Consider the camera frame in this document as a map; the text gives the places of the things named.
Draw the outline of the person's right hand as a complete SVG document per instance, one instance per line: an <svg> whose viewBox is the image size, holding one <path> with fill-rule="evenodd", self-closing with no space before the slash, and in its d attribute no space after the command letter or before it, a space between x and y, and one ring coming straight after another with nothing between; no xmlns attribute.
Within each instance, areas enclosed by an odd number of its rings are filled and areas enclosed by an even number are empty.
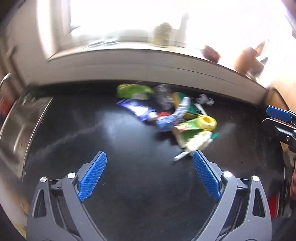
<svg viewBox="0 0 296 241"><path fill-rule="evenodd" d="M296 200L296 168L293 171L291 184L290 184L290 198Z"/></svg>

